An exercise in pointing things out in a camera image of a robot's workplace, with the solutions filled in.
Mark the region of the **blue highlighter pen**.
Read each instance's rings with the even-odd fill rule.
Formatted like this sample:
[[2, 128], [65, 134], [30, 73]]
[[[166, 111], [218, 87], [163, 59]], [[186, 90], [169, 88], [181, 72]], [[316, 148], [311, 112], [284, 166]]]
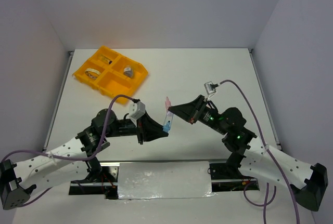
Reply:
[[162, 128], [164, 132], [168, 133], [170, 131], [172, 121], [173, 121], [173, 113], [167, 111]]

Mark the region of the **clear tape roll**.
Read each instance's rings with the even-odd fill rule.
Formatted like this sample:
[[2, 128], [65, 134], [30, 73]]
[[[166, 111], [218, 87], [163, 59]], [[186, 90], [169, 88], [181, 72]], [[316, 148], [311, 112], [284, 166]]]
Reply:
[[88, 76], [89, 78], [91, 78], [93, 80], [96, 80], [101, 75], [101, 72], [99, 72], [96, 69], [92, 69], [92, 68], [87, 68], [84, 73], [86, 76]]

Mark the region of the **pink highlighter pen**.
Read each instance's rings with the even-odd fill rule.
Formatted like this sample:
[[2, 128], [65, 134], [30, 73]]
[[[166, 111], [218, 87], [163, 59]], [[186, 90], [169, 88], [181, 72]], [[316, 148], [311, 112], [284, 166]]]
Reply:
[[166, 111], [168, 111], [170, 107], [171, 107], [171, 102], [170, 102], [169, 98], [166, 97], [166, 99], [165, 99], [165, 109], [166, 109]]

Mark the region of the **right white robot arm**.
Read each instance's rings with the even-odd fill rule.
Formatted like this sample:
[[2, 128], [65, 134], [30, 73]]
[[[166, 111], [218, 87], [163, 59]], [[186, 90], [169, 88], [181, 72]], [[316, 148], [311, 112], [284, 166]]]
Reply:
[[327, 169], [293, 158], [281, 150], [264, 144], [262, 138], [245, 128], [246, 120], [238, 108], [220, 113], [198, 96], [185, 104], [169, 107], [182, 120], [201, 122], [223, 135], [222, 143], [231, 152], [226, 172], [232, 178], [253, 177], [291, 191], [295, 201], [310, 211], [318, 211], [328, 186]]

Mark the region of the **jar of paper clips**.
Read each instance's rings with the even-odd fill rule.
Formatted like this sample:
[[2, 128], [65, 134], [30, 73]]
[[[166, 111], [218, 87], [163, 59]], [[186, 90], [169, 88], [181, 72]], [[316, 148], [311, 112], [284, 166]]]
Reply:
[[126, 66], [123, 69], [123, 74], [129, 78], [132, 78], [134, 76], [134, 71], [131, 66]]

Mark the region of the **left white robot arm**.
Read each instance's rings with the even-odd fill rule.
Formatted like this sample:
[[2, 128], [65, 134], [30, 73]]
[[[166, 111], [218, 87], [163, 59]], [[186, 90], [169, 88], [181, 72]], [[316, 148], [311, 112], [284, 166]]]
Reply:
[[61, 146], [25, 161], [2, 161], [2, 208], [26, 206], [32, 195], [65, 182], [95, 182], [102, 176], [114, 182], [114, 176], [102, 169], [94, 153], [110, 146], [107, 138], [121, 136], [136, 136], [138, 143], [143, 144], [167, 137], [168, 133], [147, 113], [133, 123], [129, 118], [119, 120], [113, 111], [103, 109], [89, 127]]

